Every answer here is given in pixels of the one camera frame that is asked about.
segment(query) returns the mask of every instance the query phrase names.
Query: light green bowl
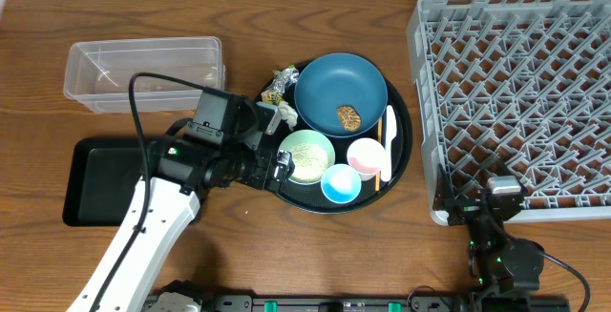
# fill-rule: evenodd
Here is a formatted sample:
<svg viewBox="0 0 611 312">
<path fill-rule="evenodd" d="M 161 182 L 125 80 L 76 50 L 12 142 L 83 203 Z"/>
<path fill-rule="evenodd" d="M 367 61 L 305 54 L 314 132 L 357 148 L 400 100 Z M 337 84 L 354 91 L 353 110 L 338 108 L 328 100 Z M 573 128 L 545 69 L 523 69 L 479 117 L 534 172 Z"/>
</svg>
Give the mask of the light green bowl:
<svg viewBox="0 0 611 312">
<path fill-rule="evenodd" d="M 283 140 L 278 150 L 290 151 L 293 146 L 298 144 L 316 144 L 320 146 L 323 150 L 325 150 L 325 153 L 327 154 L 327 167 L 325 168 L 325 170 L 335 164 L 335 150 L 333 149 L 333 144 L 331 144 L 328 138 L 320 132 L 312 130 L 301 130 L 293 132 Z M 298 184 L 314 184 L 321 181 L 319 179 L 314 182 L 304 182 L 293 177 L 289 177 L 288 180 Z"/>
</svg>

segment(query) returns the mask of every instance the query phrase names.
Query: black round tray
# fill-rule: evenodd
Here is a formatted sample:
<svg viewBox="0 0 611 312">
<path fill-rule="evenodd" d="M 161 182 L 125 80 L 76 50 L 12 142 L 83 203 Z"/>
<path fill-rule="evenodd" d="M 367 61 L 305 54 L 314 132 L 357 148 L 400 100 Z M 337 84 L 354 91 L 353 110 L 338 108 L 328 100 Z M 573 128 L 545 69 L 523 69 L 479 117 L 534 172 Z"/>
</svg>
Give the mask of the black round tray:
<svg viewBox="0 0 611 312">
<path fill-rule="evenodd" d="M 296 65 L 295 68 L 299 71 L 302 71 L 310 62 L 311 60 Z M 267 82 L 267 84 L 261 89 L 261 93 L 265 89 L 267 89 L 267 87 L 271 84 L 272 80 L 273 79 L 270 79 L 269 82 Z M 325 214 L 346 213 L 356 211 L 372 204 L 378 198 L 381 198 L 394 186 L 394 184 L 403 175 L 403 172 L 405 171 L 405 168 L 408 166 L 408 162 L 410 161 L 411 120 L 408 108 L 406 107 L 405 102 L 403 102 L 403 99 L 401 98 L 399 92 L 397 92 L 397 90 L 392 86 L 392 84 L 390 84 L 387 79 L 386 84 L 389 90 L 389 104 L 394 109 L 394 113 L 397 119 L 397 137 L 392 140 L 391 146 L 392 176 L 390 181 L 380 181 L 380 190 L 378 192 L 375 191 L 375 178 L 365 181 L 363 182 L 361 193 L 359 193 L 358 197 L 356 197 L 353 201 L 349 203 L 337 204 L 325 198 L 320 183 L 302 185 L 287 180 L 284 183 L 283 190 L 280 193 L 276 194 L 278 198 L 281 198 L 284 201 L 309 212 Z M 284 93 L 284 100 L 293 108 L 295 108 L 294 89 L 295 85 L 292 85 Z M 261 94 L 257 96 L 256 100 L 261 101 Z M 305 129 L 310 129 L 310 127 L 308 127 L 301 118 L 298 118 L 297 126 L 295 127 L 294 131 Z M 331 141 L 333 147 L 335 148 L 335 164 L 347 163 L 346 151 L 348 150 L 348 146 L 355 139 L 361 137 L 370 137 L 377 140 L 377 129 L 378 127 L 376 124 L 371 130 L 361 135 L 356 135 L 347 138 L 334 138 L 329 136 L 328 139 Z M 280 143 L 283 141 L 283 139 L 287 137 L 290 133 L 291 131 L 288 129 L 288 126 L 286 126 L 286 123 L 281 122 L 275 134 L 278 139 L 277 145 L 280 146 Z"/>
</svg>

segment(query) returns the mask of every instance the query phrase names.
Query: gray dish rack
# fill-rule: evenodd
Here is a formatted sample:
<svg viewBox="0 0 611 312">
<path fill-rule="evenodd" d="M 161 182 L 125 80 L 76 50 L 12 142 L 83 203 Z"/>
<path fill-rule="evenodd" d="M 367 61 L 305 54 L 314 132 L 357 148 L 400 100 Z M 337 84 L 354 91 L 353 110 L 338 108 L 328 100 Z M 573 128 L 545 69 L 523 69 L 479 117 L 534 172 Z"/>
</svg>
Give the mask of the gray dish rack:
<svg viewBox="0 0 611 312">
<path fill-rule="evenodd" d="M 611 218 L 611 0 L 418 0 L 408 47 L 430 209 L 438 164 L 460 198 L 499 157 L 510 222 Z"/>
</svg>

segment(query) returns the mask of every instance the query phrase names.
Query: small blue cup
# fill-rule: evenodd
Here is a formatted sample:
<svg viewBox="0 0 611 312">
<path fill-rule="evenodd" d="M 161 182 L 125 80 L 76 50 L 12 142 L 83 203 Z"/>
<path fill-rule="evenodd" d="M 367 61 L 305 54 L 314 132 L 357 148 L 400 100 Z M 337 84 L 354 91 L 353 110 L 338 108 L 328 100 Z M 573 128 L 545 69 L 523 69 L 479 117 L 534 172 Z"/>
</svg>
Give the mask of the small blue cup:
<svg viewBox="0 0 611 312">
<path fill-rule="evenodd" d="M 351 166 L 335 164 L 325 171 L 321 187 L 331 202 L 349 203 L 361 192 L 361 178 Z"/>
</svg>

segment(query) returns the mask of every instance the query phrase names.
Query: blue plate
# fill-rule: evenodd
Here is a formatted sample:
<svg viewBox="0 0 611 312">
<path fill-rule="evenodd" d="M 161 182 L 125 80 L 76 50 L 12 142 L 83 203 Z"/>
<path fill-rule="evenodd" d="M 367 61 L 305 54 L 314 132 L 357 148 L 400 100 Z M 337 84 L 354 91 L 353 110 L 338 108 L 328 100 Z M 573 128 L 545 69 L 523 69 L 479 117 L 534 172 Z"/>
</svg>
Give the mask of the blue plate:
<svg viewBox="0 0 611 312">
<path fill-rule="evenodd" d="M 384 113 L 389 92 L 382 74 L 367 59 L 349 53 L 324 55 L 299 75 L 295 106 L 305 123 L 328 136 L 359 135 L 373 127 Z M 351 106 L 361 116 L 361 128 L 346 131 L 337 109 Z"/>
</svg>

